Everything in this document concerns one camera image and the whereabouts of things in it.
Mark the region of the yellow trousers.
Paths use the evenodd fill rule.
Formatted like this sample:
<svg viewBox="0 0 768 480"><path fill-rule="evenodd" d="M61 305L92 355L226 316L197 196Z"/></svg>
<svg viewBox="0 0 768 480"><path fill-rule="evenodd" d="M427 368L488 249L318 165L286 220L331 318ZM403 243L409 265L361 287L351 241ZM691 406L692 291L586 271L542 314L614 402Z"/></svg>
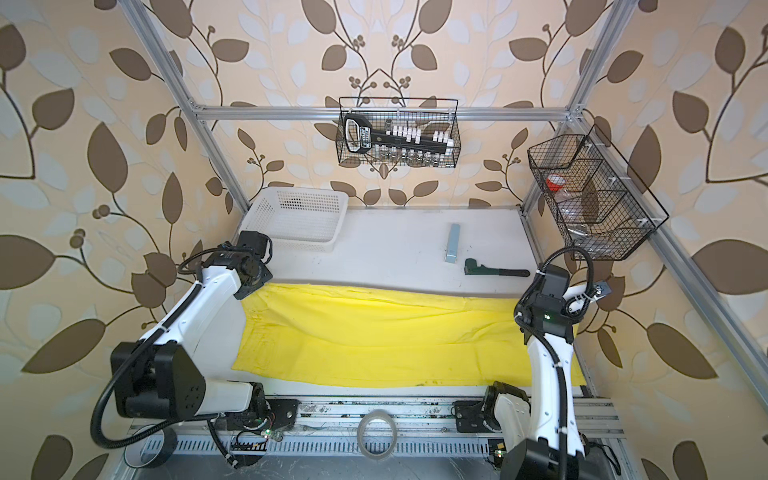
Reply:
<svg viewBox="0 0 768 480"><path fill-rule="evenodd" d="M242 302L233 368L332 387L530 387L516 302L360 287L269 284Z"/></svg>

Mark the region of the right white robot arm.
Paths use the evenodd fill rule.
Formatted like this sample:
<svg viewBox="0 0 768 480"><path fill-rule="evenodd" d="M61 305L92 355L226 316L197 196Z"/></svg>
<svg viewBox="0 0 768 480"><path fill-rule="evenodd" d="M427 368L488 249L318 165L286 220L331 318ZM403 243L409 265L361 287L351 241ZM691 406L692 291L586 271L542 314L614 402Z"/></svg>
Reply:
<svg viewBox="0 0 768 480"><path fill-rule="evenodd" d="M517 397L497 385L493 416L506 452L502 479L598 479L575 418L572 387L575 325L596 301L594 260L579 246L552 253L514 308L532 368L526 425L514 412Z"/></svg>

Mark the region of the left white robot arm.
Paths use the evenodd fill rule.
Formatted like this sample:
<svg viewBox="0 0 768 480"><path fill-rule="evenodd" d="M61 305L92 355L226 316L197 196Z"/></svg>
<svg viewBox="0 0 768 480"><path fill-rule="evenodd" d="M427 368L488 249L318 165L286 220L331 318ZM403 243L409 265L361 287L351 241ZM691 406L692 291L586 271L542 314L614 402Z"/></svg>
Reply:
<svg viewBox="0 0 768 480"><path fill-rule="evenodd" d="M235 243L203 249L178 265L179 274L194 276L190 289L149 332L111 353L112 377L89 425L97 446L123 448L183 422L212 426L227 414L266 416L260 384L208 378L193 356L211 325L228 313L242 315L242 300L272 279L273 245L267 235L244 230ZM110 402L121 417L151 425L126 438L107 437L102 422Z"/></svg>

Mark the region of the white plastic basket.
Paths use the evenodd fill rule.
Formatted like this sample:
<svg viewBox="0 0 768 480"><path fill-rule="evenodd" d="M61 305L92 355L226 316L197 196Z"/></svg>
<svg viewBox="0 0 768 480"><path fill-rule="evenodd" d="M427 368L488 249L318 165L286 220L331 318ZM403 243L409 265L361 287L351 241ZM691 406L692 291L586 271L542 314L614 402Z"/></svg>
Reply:
<svg viewBox="0 0 768 480"><path fill-rule="evenodd" d="M267 187L252 201L238 232L267 235L275 247L331 252L341 232L349 197L334 190Z"/></svg>

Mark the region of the green pipe wrench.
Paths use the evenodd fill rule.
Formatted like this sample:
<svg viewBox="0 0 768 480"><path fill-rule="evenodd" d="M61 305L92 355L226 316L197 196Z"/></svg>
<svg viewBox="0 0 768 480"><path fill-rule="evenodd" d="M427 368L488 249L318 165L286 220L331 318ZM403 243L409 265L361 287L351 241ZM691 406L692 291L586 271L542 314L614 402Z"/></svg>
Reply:
<svg viewBox="0 0 768 480"><path fill-rule="evenodd" d="M531 272L527 269L488 267L479 264L474 258L467 258L464 262L464 274L468 276L505 276L528 278L531 275Z"/></svg>

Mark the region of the light blue block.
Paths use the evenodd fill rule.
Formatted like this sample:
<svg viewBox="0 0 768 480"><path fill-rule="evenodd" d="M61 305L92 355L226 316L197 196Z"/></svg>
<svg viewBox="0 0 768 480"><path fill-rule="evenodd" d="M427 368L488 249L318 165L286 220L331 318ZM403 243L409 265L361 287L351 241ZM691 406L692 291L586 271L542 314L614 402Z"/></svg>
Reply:
<svg viewBox="0 0 768 480"><path fill-rule="evenodd" d="M445 248L444 261L455 264L458 258L458 248L461 234L461 226L452 224L449 228L448 239Z"/></svg>

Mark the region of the red white cup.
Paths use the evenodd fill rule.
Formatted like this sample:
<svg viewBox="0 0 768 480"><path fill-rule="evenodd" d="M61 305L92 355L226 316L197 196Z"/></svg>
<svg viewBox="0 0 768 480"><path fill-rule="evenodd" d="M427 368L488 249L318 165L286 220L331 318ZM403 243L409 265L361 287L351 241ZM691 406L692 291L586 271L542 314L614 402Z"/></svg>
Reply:
<svg viewBox="0 0 768 480"><path fill-rule="evenodd" d="M566 179L559 174L549 174L545 179L547 190L552 194L562 191L566 186Z"/></svg>

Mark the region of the black socket set holder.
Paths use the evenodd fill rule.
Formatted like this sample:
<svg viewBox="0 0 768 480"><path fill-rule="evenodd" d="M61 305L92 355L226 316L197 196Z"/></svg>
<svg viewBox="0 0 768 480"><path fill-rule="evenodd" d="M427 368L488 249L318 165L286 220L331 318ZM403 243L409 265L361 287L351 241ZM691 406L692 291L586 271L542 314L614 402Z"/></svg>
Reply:
<svg viewBox="0 0 768 480"><path fill-rule="evenodd" d="M387 147L447 155L457 147L449 132L434 131L428 135L425 128L398 124L392 118L386 118L383 129L377 130L366 116L347 113L342 118L341 127L344 145L353 153L368 153L375 147Z"/></svg>

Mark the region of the clear tape roll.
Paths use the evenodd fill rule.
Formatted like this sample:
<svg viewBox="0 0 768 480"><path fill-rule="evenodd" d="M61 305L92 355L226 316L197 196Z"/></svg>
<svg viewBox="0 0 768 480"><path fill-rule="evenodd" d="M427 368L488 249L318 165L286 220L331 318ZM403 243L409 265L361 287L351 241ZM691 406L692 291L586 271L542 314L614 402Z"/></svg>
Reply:
<svg viewBox="0 0 768 480"><path fill-rule="evenodd" d="M377 409L364 415L356 429L359 453L370 460L392 457L399 442L395 419L385 410Z"/></svg>

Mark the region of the black tape roll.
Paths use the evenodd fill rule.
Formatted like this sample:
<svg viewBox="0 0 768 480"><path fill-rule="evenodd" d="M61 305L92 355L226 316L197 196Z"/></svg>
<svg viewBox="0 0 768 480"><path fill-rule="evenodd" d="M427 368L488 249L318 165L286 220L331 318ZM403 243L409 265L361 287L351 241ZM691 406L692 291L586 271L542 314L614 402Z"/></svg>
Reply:
<svg viewBox="0 0 768 480"><path fill-rule="evenodd" d="M172 427L166 427L139 440L123 451L124 463L133 469L154 469L163 466L174 454L178 437Z"/></svg>

